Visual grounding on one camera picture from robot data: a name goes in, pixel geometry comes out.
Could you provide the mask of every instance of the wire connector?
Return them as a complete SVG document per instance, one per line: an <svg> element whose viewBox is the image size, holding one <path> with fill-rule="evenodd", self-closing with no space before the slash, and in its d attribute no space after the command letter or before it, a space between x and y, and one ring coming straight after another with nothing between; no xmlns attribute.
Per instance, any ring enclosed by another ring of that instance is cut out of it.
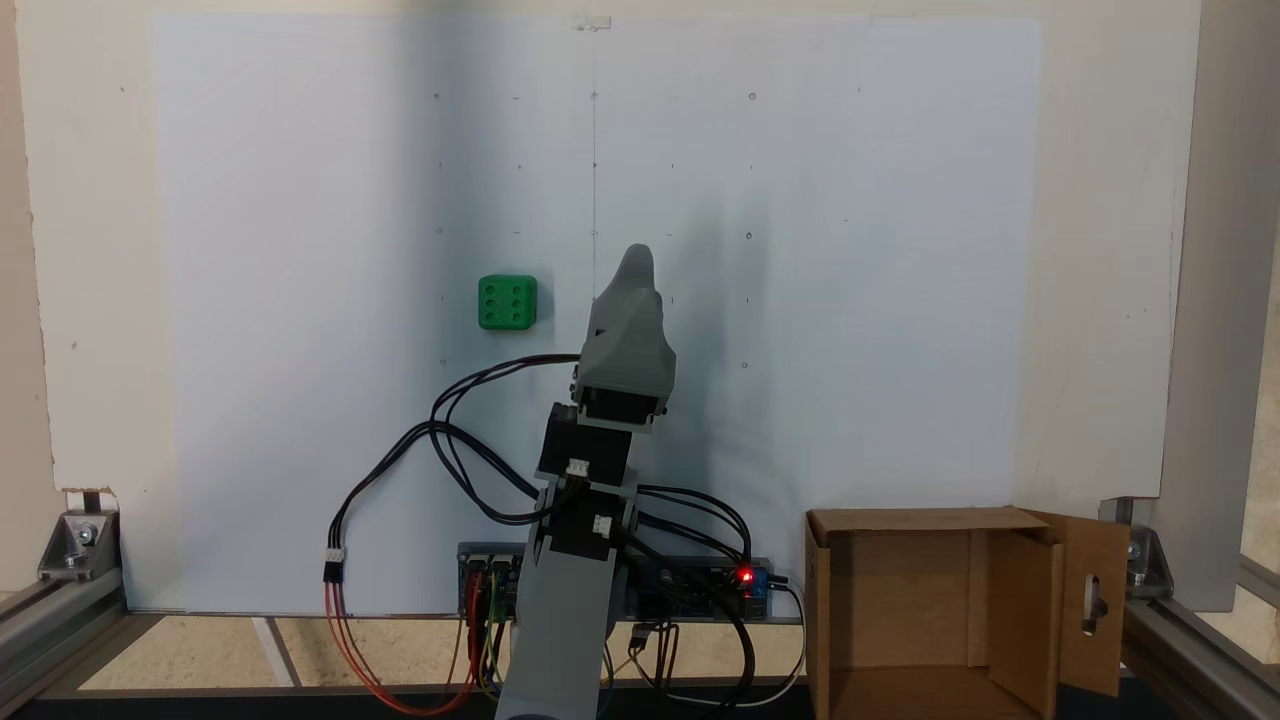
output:
<svg viewBox="0 0 1280 720"><path fill-rule="evenodd" d="M343 547L324 548L324 582L342 584L343 565L347 562L347 550Z"/></svg>
<svg viewBox="0 0 1280 720"><path fill-rule="evenodd" d="M631 625L631 642L627 643L627 652L643 652L649 644L649 635L653 634L653 625L649 623L636 623Z"/></svg>
<svg viewBox="0 0 1280 720"><path fill-rule="evenodd" d="M564 469L566 475L575 478L586 478L586 470L591 466L586 460L579 460L577 457L568 459L568 468Z"/></svg>
<svg viewBox="0 0 1280 720"><path fill-rule="evenodd" d="M609 539L609 534L613 533L613 518L608 515L596 515L595 520L591 523L591 532Z"/></svg>

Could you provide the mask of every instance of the green dice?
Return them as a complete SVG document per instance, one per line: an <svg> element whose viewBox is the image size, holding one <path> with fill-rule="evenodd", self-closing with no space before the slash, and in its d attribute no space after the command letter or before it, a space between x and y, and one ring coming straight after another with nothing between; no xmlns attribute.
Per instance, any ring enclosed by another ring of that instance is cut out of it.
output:
<svg viewBox="0 0 1280 720"><path fill-rule="evenodd" d="M538 281L532 275L480 278L476 315L486 331L527 331L538 322Z"/></svg>

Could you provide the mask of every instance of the bolt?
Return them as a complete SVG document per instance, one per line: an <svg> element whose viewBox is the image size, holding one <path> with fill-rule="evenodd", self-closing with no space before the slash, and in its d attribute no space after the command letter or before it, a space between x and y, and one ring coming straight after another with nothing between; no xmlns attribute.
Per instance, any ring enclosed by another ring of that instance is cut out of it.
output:
<svg viewBox="0 0 1280 720"><path fill-rule="evenodd" d="M84 523L76 529L76 539L81 544L92 544L97 539L97 528L92 523Z"/></svg>

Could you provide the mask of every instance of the cardboard box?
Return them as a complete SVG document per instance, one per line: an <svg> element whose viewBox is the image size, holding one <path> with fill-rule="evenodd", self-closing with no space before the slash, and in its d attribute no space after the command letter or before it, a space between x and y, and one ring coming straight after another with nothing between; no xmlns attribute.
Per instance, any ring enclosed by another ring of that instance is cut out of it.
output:
<svg viewBox="0 0 1280 720"><path fill-rule="evenodd" d="M1115 696L1129 529L1016 507L813 510L818 720L1053 717Z"/></svg>

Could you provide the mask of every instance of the orange wire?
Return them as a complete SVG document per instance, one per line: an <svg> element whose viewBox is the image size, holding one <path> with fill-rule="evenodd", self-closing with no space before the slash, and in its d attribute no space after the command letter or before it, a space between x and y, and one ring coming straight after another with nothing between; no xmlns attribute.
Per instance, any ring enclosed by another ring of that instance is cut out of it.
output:
<svg viewBox="0 0 1280 720"><path fill-rule="evenodd" d="M477 588L476 583L472 582L472 587L468 588L467 594L471 598L468 605L470 616L475 618L476 611L476 597L475 592ZM476 675L476 657L475 651L475 637L472 635L467 641L467 655L471 657L471 667L467 673L466 684L452 701L447 705L434 708L412 707L398 701L392 693L381 684L378 676L374 674L372 667L370 667L369 661L365 660L364 655L360 652L360 647L356 644L355 634L351 632L351 626L347 621L347 607L346 598L343 597L342 587L335 583L325 583L325 620L329 625L329 634L333 635L334 643L342 652L343 659L347 665L351 666L352 671L360 679L361 684L369 689L378 700L380 700L387 706L403 712L406 715L413 715L417 717L431 717L436 715L443 715L445 712L452 712L457 710L466 700L471 696L471 689L475 685ZM458 661L458 646L462 639L462 625L463 620L458 620L458 630L453 638L453 661L449 664L449 676L445 684L445 691L453 684L453 671Z"/></svg>

